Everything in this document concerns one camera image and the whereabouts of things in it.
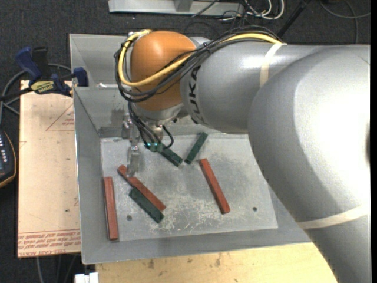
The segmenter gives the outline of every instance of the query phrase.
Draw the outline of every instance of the yellow clamp label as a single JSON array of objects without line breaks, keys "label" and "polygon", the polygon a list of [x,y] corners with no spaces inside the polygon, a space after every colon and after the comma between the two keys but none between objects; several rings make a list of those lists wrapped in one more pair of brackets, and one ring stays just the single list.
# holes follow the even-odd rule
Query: yellow clamp label
[{"label": "yellow clamp label", "polygon": [[54,89],[54,81],[47,80],[47,81],[36,81],[31,87],[34,91],[39,93],[53,90]]}]

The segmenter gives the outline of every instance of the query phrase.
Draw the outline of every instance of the green block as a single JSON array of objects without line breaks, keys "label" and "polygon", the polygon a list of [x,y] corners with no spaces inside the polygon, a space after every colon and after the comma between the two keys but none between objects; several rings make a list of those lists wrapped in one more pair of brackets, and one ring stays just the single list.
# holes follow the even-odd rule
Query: green block
[{"label": "green block", "polygon": [[190,153],[188,154],[188,156],[184,160],[186,163],[191,164],[191,162],[193,162],[193,160],[197,156],[199,150],[201,149],[204,142],[206,141],[207,137],[208,137],[207,133],[204,133],[204,132],[200,133],[199,138],[197,139],[195,145],[191,148]]},{"label": "green block", "polygon": [[173,165],[178,167],[183,159],[175,154],[173,151],[171,151],[169,148],[166,149],[166,146],[163,147],[163,150],[159,152],[162,156],[164,156],[169,162],[171,162]]},{"label": "green block", "polygon": [[135,187],[128,194],[154,221],[160,223],[164,215]]}]

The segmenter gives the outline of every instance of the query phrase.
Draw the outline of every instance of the clamp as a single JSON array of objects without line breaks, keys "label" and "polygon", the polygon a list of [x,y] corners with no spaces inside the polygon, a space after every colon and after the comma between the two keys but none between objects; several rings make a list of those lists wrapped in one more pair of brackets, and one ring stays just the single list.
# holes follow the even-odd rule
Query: clamp
[{"label": "clamp", "polygon": [[[64,83],[57,74],[51,74],[47,61],[47,48],[39,47],[33,50],[26,46],[16,55],[17,64],[31,76],[29,88],[37,94],[56,93],[72,96],[72,88]],[[77,78],[78,86],[88,87],[87,72],[82,68],[75,68],[70,77]]]}]

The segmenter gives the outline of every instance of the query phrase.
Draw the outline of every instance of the gray carpet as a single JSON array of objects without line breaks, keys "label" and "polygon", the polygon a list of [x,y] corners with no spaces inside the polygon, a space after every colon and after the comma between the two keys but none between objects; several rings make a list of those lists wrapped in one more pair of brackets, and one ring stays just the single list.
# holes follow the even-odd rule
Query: gray carpet
[{"label": "gray carpet", "polygon": [[[249,21],[278,32],[299,1],[285,0],[285,13],[278,20],[266,22],[260,18],[249,18]],[[357,40],[360,44],[370,44],[370,16],[359,18],[357,22],[335,17],[321,7],[320,1],[313,0],[303,11],[282,37],[285,42],[329,45],[354,44]],[[331,11],[346,16],[352,16],[353,12],[361,15],[371,11],[371,0],[350,0],[347,3],[337,1],[326,5]],[[209,17],[190,18],[184,15],[109,14],[108,0],[0,0],[0,91],[20,71],[14,57],[26,45],[45,45],[49,48],[51,62],[69,66],[70,33],[125,35],[139,28],[169,29],[184,32],[188,36],[213,38],[229,29],[230,23],[225,24]],[[18,148],[18,117],[5,110],[2,127]],[[0,189],[0,282],[38,282],[35,259],[16,257],[17,191],[17,178]],[[59,282],[64,281],[71,261],[72,256],[62,256]],[[58,264],[58,256],[41,259],[45,282],[55,282]],[[70,273],[83,271],[80,258],[76,257]]]}]

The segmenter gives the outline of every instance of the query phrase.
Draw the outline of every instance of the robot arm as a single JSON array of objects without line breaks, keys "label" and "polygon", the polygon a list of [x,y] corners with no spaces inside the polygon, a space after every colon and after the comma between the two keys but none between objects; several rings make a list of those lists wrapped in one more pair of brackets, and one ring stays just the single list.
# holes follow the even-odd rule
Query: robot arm
[{"label": "robot arm", "polygon": [[145,32],[126,64],[130,107],[154,141],[156,127],[182,113],[248,134],[265,179],[338,280],[369,282],[370,47],[284,45],[261,35],[228,35],[212,45]]}]

